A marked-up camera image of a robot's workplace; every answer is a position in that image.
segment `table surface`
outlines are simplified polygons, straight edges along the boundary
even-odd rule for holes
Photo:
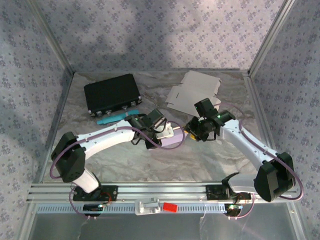
[[[178,85],[186,72],[139,72],[133,73],[142,103],[136,108],[140,113],[150,113],[158,108],[168,120],[184,125],[192,116],[167,107],[165,100],[172,86]],[[75,135],[100,130],[99,118],[89,116],[84,86],[96,81],[110,79],[124,73],[80,73],[75,74],[58,125],[53,148],[61,136],[72,131]],[[222,102],[240,107],[246,114],[244,127],[260,139],[254,111],[242,73],[206,71],[205,74],[221,79],[217,98]],[[241,119],[242,115],[232,107],[221,107]],[[44,182],[54,182],[49,176],[51,160],[46,166]],[[235,173],[255,173],[254,166],[232,144],[224,139],[196,142],[189,137],[174,150],[147,150],[141,142],[137,146],[130,142],[105,149],[86,161],[86,167],[101,182],[152,182],[152,181],[218,181]]]

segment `black case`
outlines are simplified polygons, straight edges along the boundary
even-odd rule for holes
[[[84,94],[88,112],[93,117],[133,107],[142,101],[132,74],[85,85]]]

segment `patterned wallpaper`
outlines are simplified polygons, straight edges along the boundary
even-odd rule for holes
[[[39,174],[63,73],[24,1],[0,1],[0,239],[13,239]]]
[[[283,0],[42,0],[76,72],[248,69]]]
[[[254,81],[276,148],[295,160],[301,203],[320,240],[320,1],[296,2]]]

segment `marble surface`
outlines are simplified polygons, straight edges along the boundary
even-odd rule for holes
[[[158,108],[168,120],[180,124],[187,123],[192,116],[167,108],[165,100],[172,86],[178,85],[185,72],[139,72],[133,73],[142,103],[137,106],[141,113],[148,114]],[[221,79],[217,97],[222,102],[233,103],[246,114],[244,127],[260,138],[253,107],[250,103],[241,72],[204,72]],[[75,74],[54,146],[61,136],[69,131],[75,135],[102,129],[97,125],[99,118],[88,114],[84,86],[123,75],[118,73],[80,73]],[[221,107],[241,119],[241,113],[232,107]],[[46,167],[44,182],[53,182],[49,176],[51,160]],[[220,181],[234,172],[254,173],[256,170],[248,159],[233,145],[217,138],[216,141],[196,142],[189,137],[184,144],[174,150],[146,150],[141,142],[133,146],[130,142],[105,149],[86,162],[86,167],[94,172],[101,182],[147,182],[147,181]]]

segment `blue object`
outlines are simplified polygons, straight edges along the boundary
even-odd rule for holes
[[[97,123],[98,125],[111,124],[111,123],[119,122],[119,121],[125,119],[126,116],[135,115],[135,114],[139,114],[139,113],[140,113],[140,112],[139,112],[138,109],[130,110],[130,111],[128,111],[128,112],[121,113],[121,114],[118,114],[118,115],[115,115],[115,116],[105,117],[105,118],[103,118],[102,120],[97,121],[96,123]]]

